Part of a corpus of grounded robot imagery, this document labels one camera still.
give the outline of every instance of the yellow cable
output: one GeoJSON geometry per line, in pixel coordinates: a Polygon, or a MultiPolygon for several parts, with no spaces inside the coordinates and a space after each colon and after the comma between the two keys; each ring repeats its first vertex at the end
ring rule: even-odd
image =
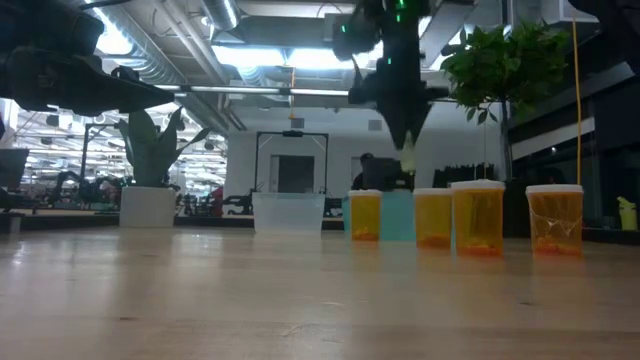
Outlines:
{"type": "Polygon", "coordinates": [[[578,67],[578,32],[576,29],[576,9],[572,12],[573,64],[576,77],[576,103],[578,104],[578,185],[582,182],[582,98],[580,97],[580,69],[578,67]]]}
{"type": "MultiPolygon", "coordinates": [[[[291,88],[293,89],[296,86],[296,68],[291,69],[291,88]]],[[[289,119],[293,120],[295,115],[293,114],[293,104],[295,103],[295,97],[291,95],[291,114],[289,114],[289,119]]]]}

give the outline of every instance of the desk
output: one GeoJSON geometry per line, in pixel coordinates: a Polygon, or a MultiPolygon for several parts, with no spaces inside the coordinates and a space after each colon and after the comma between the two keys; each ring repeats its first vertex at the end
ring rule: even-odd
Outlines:
{"type": "Polygon", "coordinates": [[[91,229],[0,241],[0,359],[637,359],[640,248],[584,260],[341,233],[91,229]]]}

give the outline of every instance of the large leaf plant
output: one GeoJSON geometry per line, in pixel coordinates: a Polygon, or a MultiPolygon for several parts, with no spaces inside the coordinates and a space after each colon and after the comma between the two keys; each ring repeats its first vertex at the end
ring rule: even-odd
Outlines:
{"type": "Polygon", "coordinates": [[[166,187],[169,168],[191,144],[204,140],[211,129],[203,129],[193,140],[178,148],[177,130],[182,123],[182,108],[171,115],[165,131],[158,134],[156,125],[145,111],[129,115],[129,123],[120,120],[118,128],[124,139],[127,160],[133,166],[136,186],[166,187]]]}

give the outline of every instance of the white box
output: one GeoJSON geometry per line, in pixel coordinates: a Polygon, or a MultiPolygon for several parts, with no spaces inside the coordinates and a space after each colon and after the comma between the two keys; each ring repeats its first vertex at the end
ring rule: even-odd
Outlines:
{"type": "Polygon", "coordinates": [[[319,234],[324,217],[322,194],[253,193],[258,234],[319,234]]]}

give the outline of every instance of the potted plant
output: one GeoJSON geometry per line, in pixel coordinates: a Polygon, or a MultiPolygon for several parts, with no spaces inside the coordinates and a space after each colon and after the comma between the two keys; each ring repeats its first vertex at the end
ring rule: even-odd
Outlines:
{"type": "Polygon", "coordinates": [[[507,103],[521,117],[550,95],[564,75],[568,37],[566,32],[549,29],[544,23],[523,23],[510,36],[505,36],[503,26],[490,31],[476,27],[470,35],[463,28],[460,44],[443,49],[444,56],[451,56],[441,69],[452,82],[451,97],[466,108],[468,121],[477,115],[478,124],[487,118],[497,122],[490,106],[501,104],[501,145],[507,179],[512,176],[507,103]]]}
{"type": "Polygon", "coordinates": [[[129,115],[129,123],[123,120],[118,123],[135,180],[135,186],[122,190],[121,227],[173,226],[176,193],[168,188],[165,177],[180,154],[189,145],[204,140],[211,131],[203,129],[193,140],[178,148],[177,129],[182,123],[181,114],[182,108],[171,115],[163,133],[157,131],[145,111],[129,115]]]}

